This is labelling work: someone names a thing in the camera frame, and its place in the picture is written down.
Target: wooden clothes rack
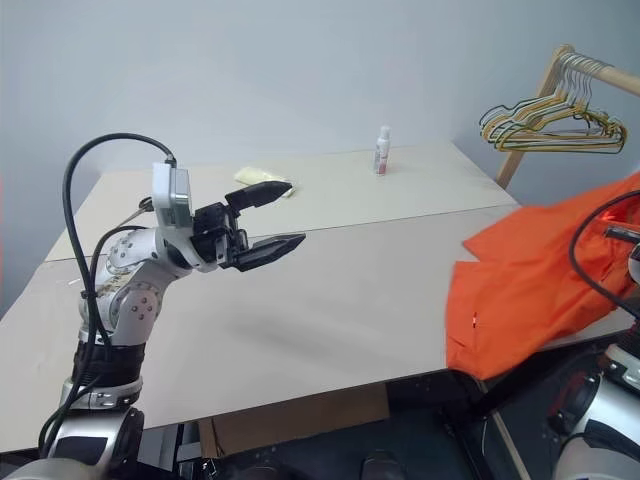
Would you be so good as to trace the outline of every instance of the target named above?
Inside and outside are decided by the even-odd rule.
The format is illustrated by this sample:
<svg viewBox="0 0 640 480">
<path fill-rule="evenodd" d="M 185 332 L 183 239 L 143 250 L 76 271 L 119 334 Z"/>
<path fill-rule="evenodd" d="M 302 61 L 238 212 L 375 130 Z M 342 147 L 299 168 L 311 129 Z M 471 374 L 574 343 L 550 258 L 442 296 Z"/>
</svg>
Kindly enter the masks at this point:
<svg viewBox="0 0 640 480">
<path fill-rule="evenodd" d="M 544 97 L 547 95 L 551 95 L 554 92 L 556 84 L 559 80 L 558 76 L 556 75 L 555 65 L 560 56 L 565 53 L 575 53 L 575 50 L 571 45 L 562 45 L 555 49 L 555 51 L 553 52 L 553 56 L 551 57 L 551 62 L 549 63 L 549 66 L 545 71 L 542 83 L 538 88 L 536 96 Z M 571 65 L 568 66 L 568 68 L 584 72 L 584 70 L 580 68 L 580 66 Z M 623 70 L 620 70 L 619 68 L 604 67 L 603 69 L 594 73 L 592 77 L 608 83 L 609 85 L 613 85 L 614 87 L 624 90 L 625 92 L 640 97 L 640 77 L 627 73 Z M 524 154 L 525 152 L 515 151 L 509 152 L 507 154 L 507 158 L 500 167 L 500 171 L 498 172 L 498 176 L 496 177 L 497 184 L 502 188 L 507 188 L 507 185 L 509 185 L 509 182 L 511 181 L 513 174 L 516 173 L 516 170 L 520 165 Z"/>
</svg>

